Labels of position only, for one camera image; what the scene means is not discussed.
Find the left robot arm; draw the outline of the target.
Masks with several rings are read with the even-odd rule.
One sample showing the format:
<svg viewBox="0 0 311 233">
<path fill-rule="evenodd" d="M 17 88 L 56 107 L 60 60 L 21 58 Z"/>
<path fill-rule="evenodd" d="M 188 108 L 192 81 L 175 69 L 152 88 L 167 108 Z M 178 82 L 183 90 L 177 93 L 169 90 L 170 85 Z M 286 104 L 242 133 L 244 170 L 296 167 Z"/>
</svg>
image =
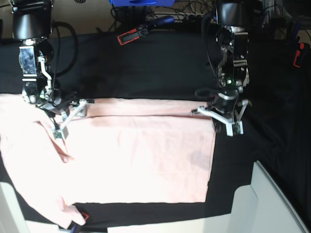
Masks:
<svg viewBox="0 0 311 233">
<path fill-rule="evenodd" d="M 247 0 L 215 1 L 213 12 L 205 14 L 201 23 L 206 50 L 209 50 L 208 31 L 212 20 L 220 26 L 215 40 L 222 57 L 218 65 L 213 64 L 210 55 L 207 58 L 217 86 L 197 91 L 208 91 L 210 100 L 192 113 L 211 117 L 216 132 L 225 128 L 226 134 L 233 137 L 243 134 L 242 116 L 250 103 L 239 98 L 249 84 L 247 29 L 252 21 L 251 4 Z"/>
</svg>

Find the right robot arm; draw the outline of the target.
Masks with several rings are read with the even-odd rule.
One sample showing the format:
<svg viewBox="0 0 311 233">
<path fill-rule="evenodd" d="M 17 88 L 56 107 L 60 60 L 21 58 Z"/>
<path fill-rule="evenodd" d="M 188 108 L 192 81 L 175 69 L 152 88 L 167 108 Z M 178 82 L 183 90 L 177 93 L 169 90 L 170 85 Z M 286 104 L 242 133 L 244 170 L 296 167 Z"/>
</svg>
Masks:
<svg viewBox="0 0 311 233">
<path fill-rule="evenodd" d="M 72 70 L 78 58 L 79 43 L 74 28 L 68 23 L 52 21 L 52 0 L 11 0 L 13 38 L 22 42 L 18 61 L 23 74 L 23 100 L 43 110 L 50 118 L 61 115 L 85 117 L 89 100 L 76 94 L 63 95 L 57 78 Z M 48 42 L 53 31 L 63 27 L 73 39 L 73 58 L 69 65 L 58 71 L 60 49 L 53 50 Z"/>
</svg>

